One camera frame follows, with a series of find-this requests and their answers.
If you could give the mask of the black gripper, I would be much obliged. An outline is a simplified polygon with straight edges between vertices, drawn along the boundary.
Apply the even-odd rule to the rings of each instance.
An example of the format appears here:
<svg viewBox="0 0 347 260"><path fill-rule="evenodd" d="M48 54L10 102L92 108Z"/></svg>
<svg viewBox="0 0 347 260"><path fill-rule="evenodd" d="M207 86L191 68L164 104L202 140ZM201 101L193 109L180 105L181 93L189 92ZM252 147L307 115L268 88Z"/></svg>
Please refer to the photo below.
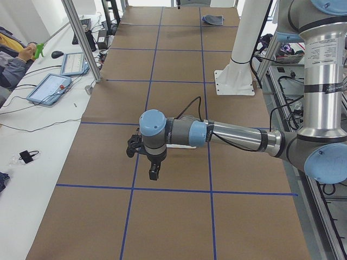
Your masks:
<svg viewBox="0 0 347 260"><path fill-rule="evenodd" d="M145 147L146 156L151 162L149 169L149 179L157 181L159 179L159 171L161 162L166 158L166 147L151 149Z"/></svg>

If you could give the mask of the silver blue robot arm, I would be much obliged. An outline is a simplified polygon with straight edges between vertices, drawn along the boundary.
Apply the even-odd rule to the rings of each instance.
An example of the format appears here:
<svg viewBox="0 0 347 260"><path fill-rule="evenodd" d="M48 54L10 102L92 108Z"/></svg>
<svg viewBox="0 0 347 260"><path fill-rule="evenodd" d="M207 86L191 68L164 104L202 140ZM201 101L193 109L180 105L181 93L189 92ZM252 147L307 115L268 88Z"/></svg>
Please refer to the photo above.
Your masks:
<svg viewBox="0 0 347 260"><path fill-rule="evenodd" d="M346 179L346 132L341 128L346 1L281 1L278 36L304 41L304 122L296 133L265 131L192 116L166 118L151 109L139 119L141 152L158 178L168 144L201 147L225 142L241 150L266 152L288 161L324 184Z"/></svg>

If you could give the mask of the seated person's hand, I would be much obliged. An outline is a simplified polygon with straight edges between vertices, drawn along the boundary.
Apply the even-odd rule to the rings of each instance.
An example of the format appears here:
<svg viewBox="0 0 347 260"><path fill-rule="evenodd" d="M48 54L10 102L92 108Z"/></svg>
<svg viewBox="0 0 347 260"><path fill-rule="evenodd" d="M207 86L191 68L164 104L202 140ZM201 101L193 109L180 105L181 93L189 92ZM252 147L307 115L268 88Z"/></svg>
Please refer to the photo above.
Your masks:
<svg viewBox="0 0 347 260"><path fill-rule="evenodd" d="M18 53L18 58L24 62L28 62L30 60L34 61L35 53L36 53L36 44L31 43Z"/></svg>

